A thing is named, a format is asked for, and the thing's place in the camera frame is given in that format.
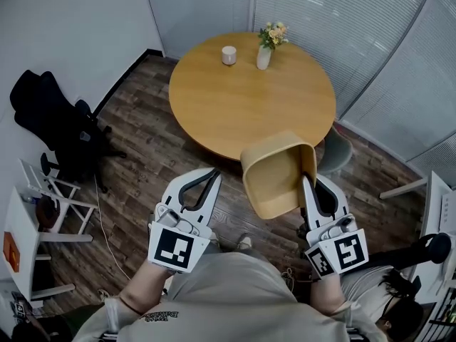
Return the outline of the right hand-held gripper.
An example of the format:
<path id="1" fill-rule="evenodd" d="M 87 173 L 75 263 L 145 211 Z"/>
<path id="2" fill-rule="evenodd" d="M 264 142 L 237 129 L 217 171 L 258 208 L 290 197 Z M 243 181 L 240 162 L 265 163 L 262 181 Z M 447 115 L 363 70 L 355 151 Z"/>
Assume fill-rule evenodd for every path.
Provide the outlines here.
<path id="1" fill-rule="evenodd" d="M 365 264 L 366 236 L 358 228 L 355 217 L 347 215 L 349 208 L 343 190 L 321 174 L 317 174 L 315 188 L 310 176 L 303 175 L 302 189 L 306 221 L 311 230 L 306 234 L 310 247 L 305 255 L 318 277 L 325 279 Z M 335 221 L 321 226 L 320 210 Z"/>

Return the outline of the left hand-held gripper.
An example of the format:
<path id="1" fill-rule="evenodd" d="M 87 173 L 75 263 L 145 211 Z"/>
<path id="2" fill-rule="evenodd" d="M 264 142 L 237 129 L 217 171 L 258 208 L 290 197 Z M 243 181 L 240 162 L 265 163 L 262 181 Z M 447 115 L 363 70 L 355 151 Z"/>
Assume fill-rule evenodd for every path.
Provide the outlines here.
<path id="1" fill-rule="evenodd" d="M 194 205 L 185 204 L 186 191 L 205 183 Z M 200 168 L 173 179 L 157 204 L 149 224 L 147 260 L 180 273 L 190 273 L 209 245 L 208 227 L 222 175 L 214 167 Z"/>

